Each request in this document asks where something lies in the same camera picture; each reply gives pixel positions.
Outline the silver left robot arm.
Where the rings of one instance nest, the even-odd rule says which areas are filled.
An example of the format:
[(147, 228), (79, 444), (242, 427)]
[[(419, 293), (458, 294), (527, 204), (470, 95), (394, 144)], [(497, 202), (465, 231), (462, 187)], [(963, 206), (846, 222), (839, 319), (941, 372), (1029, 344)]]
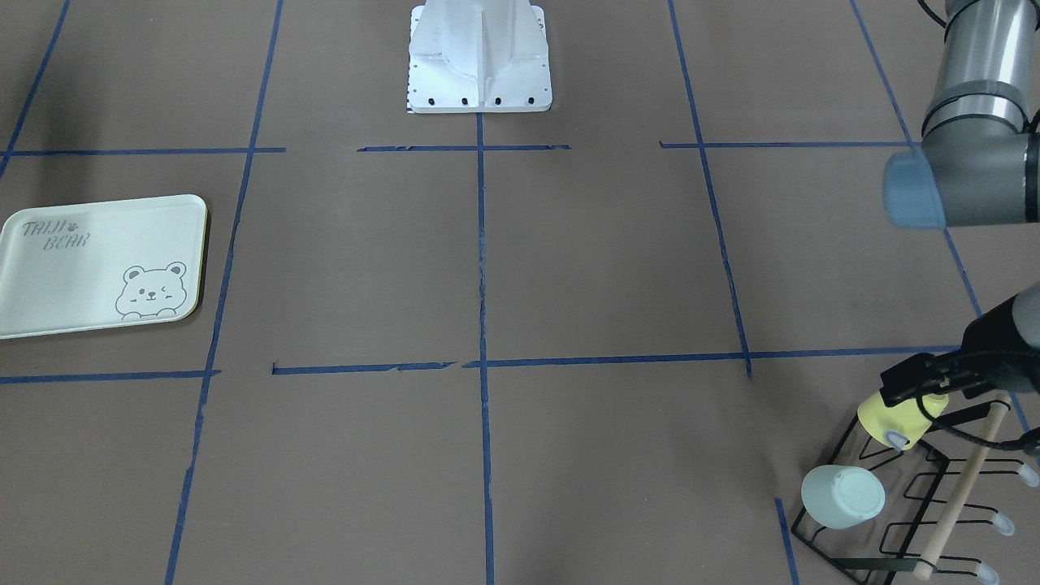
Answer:
[(900, 228), (1038, 221), (1038, 133), (1030, 128), (1036, 1), (947, 1), (944, 46), (921, 143), (892, 155), (882, 200)]

